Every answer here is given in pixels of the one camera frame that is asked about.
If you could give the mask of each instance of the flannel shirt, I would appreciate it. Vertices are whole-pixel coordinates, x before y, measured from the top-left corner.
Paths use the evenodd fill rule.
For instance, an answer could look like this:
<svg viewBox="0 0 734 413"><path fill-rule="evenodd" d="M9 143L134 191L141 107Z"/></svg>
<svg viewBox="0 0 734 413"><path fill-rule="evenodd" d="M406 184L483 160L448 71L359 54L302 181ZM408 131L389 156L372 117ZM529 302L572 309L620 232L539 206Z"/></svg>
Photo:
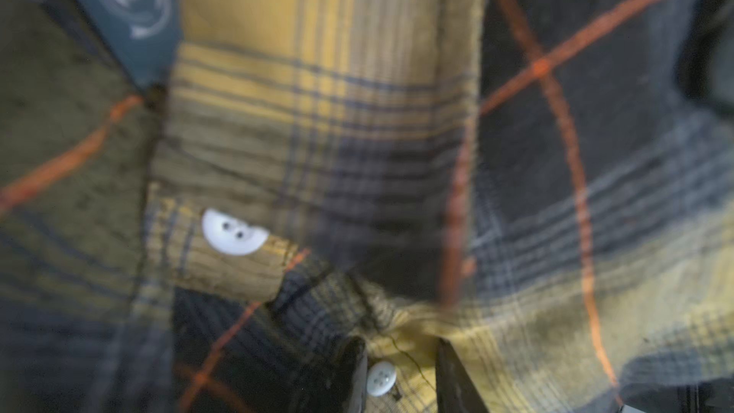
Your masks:
<svg viewBox="0 0 734 413"><path fill-rule="evenodd" d="M78 50L49 31L41 67L22 40L5 385L69 411L314 411L352 337L398 372L366 411L436 411L439 338L491 411L734 372L734 137L673 76L696 1L181 0L159 135L135 99L83 100L124 90L84 85L91 63L29 90ZM49 114L59 92L79 100ZM218 254L206 207L273 235Z"/></svg>

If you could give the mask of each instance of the orange stripe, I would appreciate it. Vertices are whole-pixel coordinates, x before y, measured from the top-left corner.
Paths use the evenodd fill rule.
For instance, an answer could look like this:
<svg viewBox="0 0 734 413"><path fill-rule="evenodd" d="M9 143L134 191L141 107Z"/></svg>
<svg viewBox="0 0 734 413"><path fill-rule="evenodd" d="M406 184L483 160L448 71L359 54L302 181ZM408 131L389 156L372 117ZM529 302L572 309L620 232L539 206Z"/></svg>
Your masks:
<svg viewBox="0 0 734 413"><path fill-rule="evenodd" d="M193 379L197 372L193 367L177 363L173 366L174 371L181 378ZM208 379L204 384L204 387L214 394L216 397L221 398L227 405L232 407L238 413L253 413L252 409L249 408L245 402L240 399L237 394L224 383L220 383L215 379Z"/></svg>
<svg viewBox="0 0 734 413"><path fill-rule="evenodd" d="M523 14L517 0L498 0L500 8L510 23L513 36L523 47L526 57L531 61L531 67L540 78L543 94L546 96L550 108L555 115L555 122L561 132L561 137L566 150L566 161L568 162L573 183L574 198L576 206L576 220L579 231L579 248L581 250L581 290L583 292L583 303L586 313L589 315L589 329L592 336L592 344L599 362L615 390L619 390L619 381L614 372L614 367L609 361L606 349L602 342L601 322L599 311L594 298L594 258L593 258L593 234L592 222L589 216L589 207L586 200L586 177L581 161L581 153L578 148L578 135L573 124L573 116L570 106L563 95L560 84L546 68L542 58L542 48L532 34L530 26ZM622 400L617 393L617 402L622 405Z"/></svg>
<svg viewBox="0 0 734 413"><path fill-rule="evenodd" d="M453 308L459 300L461 280L465 277L463 273L466 270L462 257L466 246L471 155L475 134L476 117L472 116L467 120L464 130L464 142L456 158L451 194L447 202L443 261L439 279L440 302L444 310Z"/></svg>
<svg viewBox="0 0 734 413"><path fill-rule="evenodd" d="M488 114L500 104L511 99L528 85L539 79L544 73L549 72L558 65L573 58L584 48L612 32L629 18L639 14L648 6L661 0L624 0L610 11L599 16L597 19L584 26L579 32L567 41L564 41L542 58L536 60L536 64L545 65L541 71L533 70L533 67L523 69L515 77L493 92L482 105L482 114Z"/></svg>
<svg viewBox="0 0 734 413"><path fill-rule="evenodd" d="M293 260L291 260L289 264L286 265L283 271L287 273L288 271L295 268L296 265L303 261L309 253L310 251L308 249L303 249L301 252L293 257ZM235 335L237 335L237 332L239 332L242 326L247 323L247 321L250 319L250 317L252 317L253 314L255 314L255 311L257 310L257 308L260 308L260 305L262 305L262 303L259 301L252 302L250 305L248 305L247 308L245 308L242 314L239 316L239 319L237 319L237 321L233 324L233 326L231 326L224 334L222 334L221 337L216 340L216 342L214 342L214 344L211 346L209 354L204 360L204 363L201 364L201 369L193 377L193 381L191 382L191 384L189 384L188 388L179 400L180 411L186 413L186 411L191 408L192 403L194 403L194 399L196 399L196 396L199 394L199 391L201 391L201 388L204 387L206 382L209 380L209 376L214 371L216 364L222 358L222 350L224 349L225 345L229 343Z"/></svg>
<svg viewBox="0 0 734 413"><path fill-rule="evenodd" d="M115 104L105 123L94 133L88 135L84 141L0 190L0 217L15 206L29 201L86 163L102 148L109 128L118 123L131 108L141 103L142 97L136 94L124 98Z"/></svg>

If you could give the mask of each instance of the shirt button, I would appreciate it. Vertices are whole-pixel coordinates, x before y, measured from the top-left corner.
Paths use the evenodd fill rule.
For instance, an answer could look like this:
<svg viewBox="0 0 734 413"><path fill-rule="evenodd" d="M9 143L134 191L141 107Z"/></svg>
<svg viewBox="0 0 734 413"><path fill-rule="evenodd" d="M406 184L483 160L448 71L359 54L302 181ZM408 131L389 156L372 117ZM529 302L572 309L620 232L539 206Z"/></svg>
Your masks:
<svg viewBox="0 0 734 413"><path fill-rule="evenodd" d="M201 226L211 247L227 255L251 254L260 249L270 235L264 228L248 225L214 209L204 211Z"/></svg>
<svg viewBox="0 0 734 413"><path fill-rule="evenodd" d="M367 372L367 393L380 397L393 388L396 379L395 365L386 360L378 362Z"/></svg>

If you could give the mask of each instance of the yellow plaid fabric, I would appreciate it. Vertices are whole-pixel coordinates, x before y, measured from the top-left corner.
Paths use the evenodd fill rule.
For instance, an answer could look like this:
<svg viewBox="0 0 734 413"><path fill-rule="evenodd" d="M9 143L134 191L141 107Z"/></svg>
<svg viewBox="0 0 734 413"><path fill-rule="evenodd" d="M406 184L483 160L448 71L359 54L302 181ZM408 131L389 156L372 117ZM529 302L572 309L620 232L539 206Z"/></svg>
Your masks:
<svg viewBox="0 0 734 413"><path fill-rule="evenodd" d="M149 255L185 257L165 233L185 236L204 207L314 252L241 330L219 381L247 393L236 367L260 367L298 410L347 336L398 369L399 394L368 399L367 411L436 411L439 337L494 412L613 411L639 384L734 371L732 138L711 117L666 123L618 157L602 153L617 125L579 116L593 165L594 314L578 196L555 120L529 88L507 106L529 112L480 125L476 274L452 312L424 300L436 297L452 170L477 110L482 1L182 0L186 40L152 164L168 216L151 230ZM485 29L499 20L487 16ZM685 171L661 165L688 154L700 161ZM689 210L675 212L681 194ZM182 220L179 207L197 209ZM273 258L276 276L284 258ZM227 290L242 280L239 296L195 285L209 281L203 272L178 284L244 306L254 285L229 272L249 271L252 259L224 262L208 278L229 276ZM205 340L234 322L214 298L181 293L184 316L216 315L192 324Z"/></svg>

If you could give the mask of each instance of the blue stripe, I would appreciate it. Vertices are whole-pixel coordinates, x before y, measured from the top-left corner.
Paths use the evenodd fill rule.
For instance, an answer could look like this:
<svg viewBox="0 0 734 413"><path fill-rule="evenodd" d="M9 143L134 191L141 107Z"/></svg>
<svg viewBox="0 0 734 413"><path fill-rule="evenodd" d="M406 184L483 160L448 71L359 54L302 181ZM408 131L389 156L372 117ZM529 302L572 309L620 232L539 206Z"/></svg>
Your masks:
<svg viewBox="0 0 734 413"><path fill-rule="evenodd" d="M268 108L271 108L271 109L276 110L276 111L281 111L281 112L283 112L285 114L293 114L294 113L293 109L290 109L290 108L288 108L286 106L282 106L280 104L275 104L274 102L269 102L269 101L265 101L265 100L262 100L262 99L257 99L257 98L254 98L254 97L249 97L249 96L243 96L241 94L232 94L232 93L226 93L224 91L217 91L217 90L214 90L214 89L211 89L211 88L206 88L204 86L199 86L196 83L189 83L189 82L187 82L187 86L189 86L191 88L194 88L194 89L196 89L198 91L207 92L209 94L214 94L215 96L223 97L225 99L232 99L232 100L239 101L239 102L246 102L246 103L251 104L253 106L268 107ZM465 94L465 93L458 94L457 96L454 96L454 98L447 99L444 102L442 102L441 104L447 104L447 105L448 104L453 104L453 103L456 103L456 102L460 102L460 101L466 99L469 96L470 96L469 94ZM211 104L207 104L207 103L201 102L201 101L197 101L197 103L199 103L199 104L201 104L203 106L216 107L216 106L213 106ZM415 111L426 111L427 109L430 109L431 107L430 106L423 107L423 110L421 110L420 108L413 109L411 107L408 107L408 108L396 107L396 108L402 109L402 113L404 113L406 111L412 111L412 110L415 110ZM448 122L463 120L466 115L467 115L467 112L462 109L461 111L457 111L450 118L447 118L444 122L445 123L448 123ZM372 125L371 124L371 125L364 125L364 124L353 123L353 122L342 122L342 121L338 121L333 116L323 116L323 115L318 115L318 114L314 114L312 116L315 119L321 120L321 121L325 122L326 124L329 124L330 126L341 126L341 127L351 128L351 129L356 130L356 131L391 131L391 132L398 132L399 133L399 132L402 132L402 131L425 131L425 130L427 130L427 124L424 124L424 125L420 125L420 124L418 124L418 125L416 125L416 124L401 124L401 125L390 125L390 124L387 124L387 125Z"/></svg>
<svg viewBox="0 0 734 413"><path fill-rule="evenodd" d="M296 32L294 36L294 52L298 58L301 57L302 45L303 45L303 15L304 15L304 4L305 0L298 0L298 10L296 15ZM300 83L300 70L295 70L293 73L293 86L298 87ZM286 160L285 171L283 173L283 180L280 184L280 190L278 191L278 200L275 202L275 207L280 209L283 204L285 195L289 195L289 188L291 186L291 175L293 174L294 161L296 156L296 150L299 142L299 119L300 119L300 104L301 97L296 96L294 102L293 112L293 127L291 128L291 140L289 141L288 159ZM286 221L286 236L292 237L289 232L290 224L293 218L289 218ZM280 221L275 221L276 226L280 225Z"/></svg>
<svg viewBox="0 0 734 413"><path fill-rule="evenodd" d="M181 259L179 261L179 274L186 272L186 263L188 261L188 251L191 248L191 241L194 239L194 231L196 229L196 220L192 220L188 226L188 232L186 234L186 240L183 243L183 249L181 250Z"/></svg>
<svg viewBox="0 0 734 413"><path fill-rule="evenodd" d="M168 218L168 225L166 227L166 233L163 235L163 245L161 246L161 264L164 266L169 265L168 261L168 245L171 241L171 234L173 234L173 227L176 225L176 219L179 217L179 208L181 206L180 199L176 199L176 204L171 211L171 216Z"/></svg>
<svg viewBox="0 0 734 413"><path fill-rule="evenodd" d="M153 227L153 221L156 219L156 216L158 216L158 211L161 208L160 204L158 202L155 203L154 206L148 206L145 211L145 216L143 217L142 222L142 246L143 249L146 249L148 247L148 238L151 235L151 228Z"/></svg>
<svg viewBox="0 0 734 413"><path fill-rule="evenodd" d="M367 80L364 78L352 77L351 75L344 75L339 72L335 72L333 70L325 69L324 67L318 66L316 64L304 63L299 58L290 59L284 56L268 55L266 53L262 53L262 52L255 51L255 50L243 49L243 48L234 47L231 45L218 44L216 42L210 42L210 41L187 41L186 43L195 45L198 47L216 48L218 50L235 52L235 53L239 53L240 55L248 56L254 59L263 59L263 60L269 60L274 63L286 64L286 65L295 67L296 69L305 69L317 75L325 75L327 77L335 78L336 80L343 80L343 81L346 81L348 83L353 83L358 86L362 86L366 88L377 88L377 89L384 90L384 91L436 92L437 90L441 91L443 89L451 88L458 83L462 83L466 80L470 80L472 78L477 77L477 74L464 73L464 74L457 75L456 77L448 78L446 80L437 81L435 83L416 83L416 84L404 83L401 85L396 85L394 83L378 82L376 80Z"/></svg>
<svg viewBox="0 0 734 413"><path fill-rule="evenodd" d="M451 106L452 104L456 103L457 100L461 99L467 99L471 95L465 91L459 94L455 94L452 97L449 97L445 100L429 103L429 104L415 104L413 106L381 106L380 104L372 104L370 102L363 102L358 101L355 99L348 99L346 97L341 96L335 96L332 94L323 94L315 90L310 90L306 88L301 88L299 86L295 85L289 85L287 83L279 83L274 80L268 80L267 78L262 78L257 75L249 74L246 72L234 72L227 69L221 69L219 67L210 66L209 64L199 62L197 60L190 60L190 59L181 59L181 62L185 64L189 64L192 66L197 66L202 69L210 70L212 72L218 72L220 74L230 75L232 77L237 78L243 78L245 80L250 80L252 82L258 83L263 86L267 86L269 88L275 88L282 91L288 91L292 94L304 94L307 96L312 96L315 100L326 100L329 102L333 102L335 104L341 104L345 107L352 107L354 109L364 109L368 111L376 111L376 112L383 112L386 114L403 114L404 112L422 112L425 110L433 109L436 107L447 107ZM212 88L206 88L201 85L197 85L196 83L193 83L186 79L174 79L172 81L174 84L173 86L189 86L191 85L193 88L196 89L202 89L205 91L214 91L217 93L223 93L224 91L217 91Z"/></svg>
<svg viewBox="0 0 734 413"><path fill-rule="evenodd" d="M42 234L44 237L49 239L53 244L55 244L62 252L69 255L70 257L74 257L79 260L83 260L87 263L89 266L94 266L96 268L108 271L113 274L117 274L120 276L123 276L124 278L136 278L136 276L132 273L129 273L128 271L123 270L120 267L115 267L111 265L107 265L102 261L99 261L95 257L79 251L77 248L72 246L68 241L64 240L60 235L56 234L54 230L46 225L40 216L36 216L29 212L28 210L25 210L21 207L16 207L13 210L13 215L17 216L21 221L23 221L27 226L34 229L37 233ZM134 249L131 249L136 254L140 254L139 252L135 251ZM144 284L150 284L150 280L146 280L143 278L140 278L141 281Z"/></svg>
<svg viewBox="0 0 734 413"><path fill-rule="evenodd" d="M315 48L315 53L317 55L317 63L321 63L321 60L322 60L322 48L323 48L323 41L324 41L323 34L324 34L324 2L325 1L326 0L318 0L318 5L317 5L318 23L317 23L317 31L316 31L317 35L316 35L316 48ZM321 78L317 78L316 86L315 86L316 93L318 93L320 86L321 86ZM318 117L319 117L318 101L319 101L318 96L314 96L313 99L311 100L310 117L311 117L312 126L310 128L311 129L310 134L308 135L306 156L304 159L305 163L309 163L311 161L311 157L313 156L314 149L316 148L316 142L317 142L317 137L318 137L316 122L318 121ZM305 166L303 166L300 169L300 171L301 171L300 172L301 175L298 181L296 182L296 188L294 188L294 192L293 192L293 195L295 198L300 198L300 194L302 192L304 183L307 179L307 176L310 174L308 172L307 167ZM289 219L289 223L291 224L291 226L288 227L288 230L292 228L292 223L294 222L294 220L295 220L295 217L291 216L291 218Z"/></svg>
<svg viewBox="0 0 734 413"><path fill-rule="evenodd" d="M74 300L73 298L69 298L69 297L61 296L57 293L49 292L48 290L32 288L28 285L22 284L18 280L18 278L13 277L9 274L0 273L0 283L2 283L3 288L16 289L20 291L21 293L32 294L32 295L35 295L37 298L43 299L44 301L50 301L50 302L53 302L54 304L62 304L64 306L76 308L76 309L83 311L84 313L89 313L90 311L93 311L93 312L98 312L98 313L104 312L106 315L109 315L110 309L108 308L102 309L102 308L93 306L90 303L87 303L87 302L82 303L78 300ZM5 297L0 298L0 301L5 301L5 300L10 301L14 304L19 303L14 298L5 298ZM31 305L28 303L21 302L20 304L22 304L23 306L32 306L34 308L38 307L38 305ZM7 309L8 309L7 305L4 305L3 311L5 312Z"/></svg>
<svg viewBox="0 0 734 413"><path fill-rule="evenodd" d="M46 271L52 274L55 274L56 276L58 276L59 278L63 280L66 280L73 284L77 284L77 285L86 287L93 292L99 293L100 295L107 296L109 298L119 299L124 302L129 302L132 298L134 298L135 301L139 301L141 303L151 304L155 307L160 307L162 309L169 309L168 306L161 306L160 304L158 304L155 299L143 297L143 296L133 297L130 295L125 295L124 293L120 293L115 290L110 290L99 284L90 283L80 276L76 276L74 274L63 271L60 268L58 268L57 266L48 263L47 261L43 260L38 255L29 251L28 249L23 247L20 243L15 241L11 236L9 236L8 234L5 234L2 231L0 231L0 243L4 243L6 246L9 246L15 253L20 254L23 257L25 257L26 259L30 260L35 268L44 268Z"/></svg>

